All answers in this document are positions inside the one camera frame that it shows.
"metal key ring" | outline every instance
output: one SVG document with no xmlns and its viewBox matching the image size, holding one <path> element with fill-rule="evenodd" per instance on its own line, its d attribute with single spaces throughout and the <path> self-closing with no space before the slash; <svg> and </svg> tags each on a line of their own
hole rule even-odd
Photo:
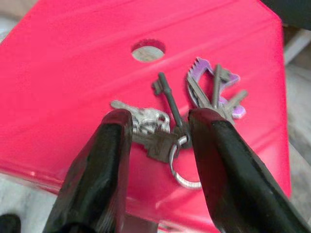
<svg viewBox="0 0 311 233">
<path fill-rule="evenodd" d="M 177 144 L 173 144 L 171 151 L 170 151 L 170 169 L 172 172 L 172 175 L 174 176 L 174 178 L 177 180 L 177 182 L 185 187 L 185 188 L 191 188 L 191 189 L 199 189 L 202 187 L 201 182 L 191 182 L 191 181 L 187 181 L 186 179 L 184 179 L 183 177 L 181 177 L 178 172 L 176 172 L 173 168 L 173 160 L 174 160 L 174 155 L 177 152 L 177 149 L 179 149 L 184 143 L 187 142 L 187 137 L 186 136 L 182 136 L 181 138 L 178 139 Z"/>
</svg>

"gray floor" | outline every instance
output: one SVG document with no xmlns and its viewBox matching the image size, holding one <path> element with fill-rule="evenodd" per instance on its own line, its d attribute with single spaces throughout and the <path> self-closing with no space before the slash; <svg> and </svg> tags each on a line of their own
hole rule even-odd
<svg viewBox="0 0 311 233">
<path fill-rule="evenodd" d="M 287 66 L 286 73 L 293 188 L 291 201 L 311 225 L 311 45 Z M 0 215 L 18 214 L 22 233 L 42 232 L 55 199 L 53 194 L 0 177 Z"/>
</svg>

